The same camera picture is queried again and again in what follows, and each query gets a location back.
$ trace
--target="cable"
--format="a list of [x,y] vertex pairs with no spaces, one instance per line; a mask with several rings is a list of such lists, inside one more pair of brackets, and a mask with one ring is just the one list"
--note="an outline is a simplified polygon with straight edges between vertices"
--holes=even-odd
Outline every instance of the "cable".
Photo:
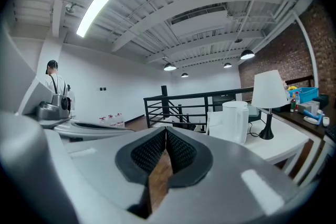
[[250,134],[250,135],[252,135],[253,137],[258,137],[260,134],[257,134],[257,133],[251,133],[251,129],[252,129],[253,124],[252,124],[251,122],[249,122],[249,123],[251,124],[251,127],[250,127],[250,131],[249,131],[249,133],[247,133],[247,134]]

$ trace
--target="floor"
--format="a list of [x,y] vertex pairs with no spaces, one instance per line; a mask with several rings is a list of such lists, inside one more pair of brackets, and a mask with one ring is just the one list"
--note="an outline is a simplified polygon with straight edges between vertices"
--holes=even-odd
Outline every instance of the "floor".
[[[135,131],[141,131],[147,129],[146,118],[142,117],[138,120],[135,120],[131,123],[125,125],[127,128],[133,129]],[[305,159],[307,158],[309,151],[312,147],[312,141],[309,141],[300,155],[296,165],[290,173],[290,177],[294,178],[296,173],[299,171]],[[276,164],[278,168],[282,168],[286,161]],[[149,189],[151,197],[152,211],[154,212],[162,202],[164,196],[167,194],[167,181],[170,176],[173,175],[172,166],[170,163],[170,158],[167,151],[164,151],[164,154],[159,160],[156,168],[153,170],[149,177]]]

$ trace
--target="black lamp base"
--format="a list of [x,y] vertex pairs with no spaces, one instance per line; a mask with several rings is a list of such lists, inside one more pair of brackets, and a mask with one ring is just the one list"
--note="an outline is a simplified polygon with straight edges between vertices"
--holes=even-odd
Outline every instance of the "black lamp base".
[[261,139],[270,140],[274,137],[271,129],[271,122],[272,122],[272,114],[267,114],[266,126],[259,134],[259,137]]

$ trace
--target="black metal railing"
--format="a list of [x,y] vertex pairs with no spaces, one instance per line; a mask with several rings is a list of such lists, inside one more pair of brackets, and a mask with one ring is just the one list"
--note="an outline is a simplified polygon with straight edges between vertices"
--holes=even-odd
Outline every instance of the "black metal railing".
[[[286,84],[290,85],[290,84],[294,84],[298,82],[309,81],[309,85],[311,85],[310,80],[312,79],[314,79],[313,76],[307,76],[303,78],[287,80]],[[148,128],[152,127],[155,123],[158,123],[158,122],[170,123],[170,124],[175,124],[179,126],[196,126],[196,125],[206,126],[209,106],[213,107],[214,110],[216,106],[222,106],[222,104],[209,104],[208,97],[217,97],[217,96],[227,95],[227,94],[239,94],[239,93],[253,92],[253,87],[226,90],[226,91],[203,92],[203,93],[172,95],[172,96],[167,95],[166,86],[161,86],[161,90],[162,90],[162,95],[158,95],[155,97],[148,97],[148,98],[143,99],[144,105],[145,105],[146,121],[147,121]],[[176,106],[171,101],[171,100],[196,99],[196,98],[203,98],[204,104],[198,104],[198,105],[179,104]],[[204,113],[184,114],[183,108],[204,108]],[[177,118],[178,122],[165,120],[171,116]],[[205,122],[190,122],[190,117],[205,117]]]

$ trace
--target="black cap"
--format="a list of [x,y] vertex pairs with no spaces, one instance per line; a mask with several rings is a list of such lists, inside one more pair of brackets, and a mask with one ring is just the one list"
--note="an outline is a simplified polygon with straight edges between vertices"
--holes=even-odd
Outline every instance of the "black cap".
[[48,67],[58,69],[58,63],[55,60],[50,60],[47,64],[46,74],[48,74]]

